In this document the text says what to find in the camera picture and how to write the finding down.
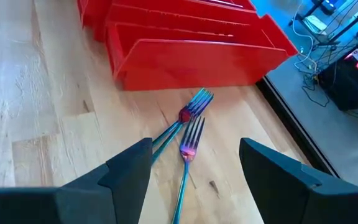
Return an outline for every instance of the iridescent fork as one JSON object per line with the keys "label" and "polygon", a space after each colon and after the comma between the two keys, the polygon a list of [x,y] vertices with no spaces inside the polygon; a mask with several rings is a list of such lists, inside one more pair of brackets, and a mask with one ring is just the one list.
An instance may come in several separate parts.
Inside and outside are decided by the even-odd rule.
{"label": "iridescent fork", "polygon": [[159,144],[159,142],[170,132],[171,135],[161,144],[161,146],[153,153],[152,163],[158,159],[164,149],[169,145],[169,143],[173,140],[173,138],[178,134],[183,125],[190,121],[190,119],[198,117],[205,108],[209,105],[209,103],[214,98],[214,95],[202,88],[191,101],[180,110],[178,115],[178,120],[174,122],[167,130],[165,130],[158,138],[153,141],[153,146]]}
{"label": "iridescent fork", "polygon": [[181,206],[183,203],[183,198],[185,196],[186,182],[188,177],[188,170],[190,162],[193,161],[197,153],[198,142],[200,141],[201,133],[203,132],[205,118],[200,125],[201,117],[192,119],[186,128],[186,131],[183,135],[183,138],[180,143],[180,155],[183,158],[185,163],[185,168],[183,171],[183,177],[181,179],[177,207],[175,209],[175,214],[172,219],[173,224],[179,224]]}

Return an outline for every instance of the white cable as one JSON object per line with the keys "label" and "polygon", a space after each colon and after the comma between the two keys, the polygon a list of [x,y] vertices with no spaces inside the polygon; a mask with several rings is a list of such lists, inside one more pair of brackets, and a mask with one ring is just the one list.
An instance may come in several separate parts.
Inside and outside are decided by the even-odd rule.
{"label": "white cable", "polygon": [[311,45],[310,45],[309,53],[306,55],[305,59],[300,60],[299,62],[295,62],[293,65],[294,65],[298,70],[300,70],[300,67],[298,67],[297,64],[302,63],[302,62],[304,62],[304,61],[306,61],[306,60],[309,59],[310,61],[313,62],[313,64],[314,64],[314,72],[316,72],[316,71],[317,71],[317,63],[316,63],[313,59],[310,58],[310,54],[311,54],[311,51],[312,51],[312,49],[313,49],[313,42],[314,42],[312,36],[299,34],[299,33],[297,33],[297,31],[295,30],[296,15],[298,15],[299,9],[301,8],[302,4],[303,4],[303,0],[301,0],[301,3],[299,4],[298,9],[296,10],[295,15],[293,16],[292,30],[293,30],[293,32],[294,32],[296,35],[298,35],[298,36],[300,36],[300,37],[309,37],[309,38],[310,38]]}

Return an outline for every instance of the floor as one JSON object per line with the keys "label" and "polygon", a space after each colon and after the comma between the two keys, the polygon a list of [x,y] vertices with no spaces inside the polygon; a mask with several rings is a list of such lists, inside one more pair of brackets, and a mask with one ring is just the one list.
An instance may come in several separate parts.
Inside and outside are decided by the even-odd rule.
{"label": "floor", "polygon": [[[158,136],[197,91],[119,91],[107,58],[81,28],[74,0],[0,0],[0,187],[61,186]],[[262,223],[240,138],[307,161],[255,86],[210,90],[182,223]],[[140,223],[170,223],[183,170],[178,142],[153,168]]]}
{"label": "floor", "polygon": [[[288,27],[288,21],[296,11],[296,5],[291,5],[290,2],[299,3],[300,1],[287,1],[287,7],[285,4],[279,4],[278,2],[281,2],[279,0],[270,0],[271,4],[260,1],[253,2],[258,9],[258,13],[271,14],[298,49],[304,49],[304,54],[308,53],[310,39],[298,37],[293,33],[292,27]],[[312,7],[311,1],[304,0],[303,2],[305,6],[301,8],[301,12],[305,12]],[[318,10],[315,12],[315,15],[326,22],[332,20],[332,17],[325,16]],[[295,30],[304,35],[308,34],[298,22],[295,23]],[[354,39],[357,31],[358,24],[340,38],[341,43],[339,46],[344,46]],[[358,39],[353,40],[349,46],[356,43],[358,43]],[[342,51],[339,56],[349,50],[351,48]],[[313,52],[311,57],[318,59],[323,52],[324,49],[319,49]],[[313,138],[324,155],[329,158],[330,163],[337,170],[339,176],[352,184],[358,185],[358,118],[339,111],[333,102],[328,103],[327,107],[323,108],[310,101],[301,89],[303,74],[298,72],[293,66],[297,61],[299,60],[296,57],[290,58],[278,69],[271,71],[268,77],[284,97],[288,106],[308,134]],[[324,92],[319,87],[317,87],[316,91],[309,92],[309,95],[321,104],[324,104],[327,100]]]}

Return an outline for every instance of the metal stand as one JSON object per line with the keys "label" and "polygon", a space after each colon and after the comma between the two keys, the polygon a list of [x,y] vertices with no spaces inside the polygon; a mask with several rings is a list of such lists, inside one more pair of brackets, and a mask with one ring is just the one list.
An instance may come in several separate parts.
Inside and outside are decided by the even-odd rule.
{"label": "metal stand", "polygon": [[[338,38],[340,38],[340,36],[342,36],[346,31],[348,31],[352,26],[354,26],[354,24],[356,24],[358,22],[358,16],[349,24],[347,25],[345,28],[343,28],[343,30],[341,30],[338,34],[336,34],[334,37],[332,37],[331,39],[325,37],[321,37],[318,34],[315,34],[312,30],[310,30],[310,28],[306,25],[306,23],[304,22],[304,19],[310,15],[312,15],[312,13],[314,13],[314,11],[319,8],[322,3],[324,2],[324,0],[320,0],[318,3],[316,3],[304,16],[297,14],[295,16],[295,20],[298,20],[303,27],[306,28],[306,30],[308,30],[310,32],[310,34],[319,42],[318,44],[316,44],[315,46],[313,46],[313,50],[317,47],[320,46],[330,46],[330,45],[337,45],[340,43],[340,41],[338,41]],[[289,26],[292,26],[292,24],[294,23],[294,20],[292,19],[289,23]]]}

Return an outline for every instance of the wooden table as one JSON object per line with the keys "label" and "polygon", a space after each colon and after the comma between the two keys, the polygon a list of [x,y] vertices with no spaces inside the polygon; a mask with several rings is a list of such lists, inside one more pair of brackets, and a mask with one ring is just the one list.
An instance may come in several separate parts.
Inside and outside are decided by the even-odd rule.
{"label": "wooden table", "polygon": [[[262,223],[240,138],[305,160],[256,87],[210,90],[182,223]],[[119,91],[74,0],[0,0],[0,187],[63,185],[158,136],[196,91]],[[153,168],[141,223],[170,222],[183,171],[179,141]]]}

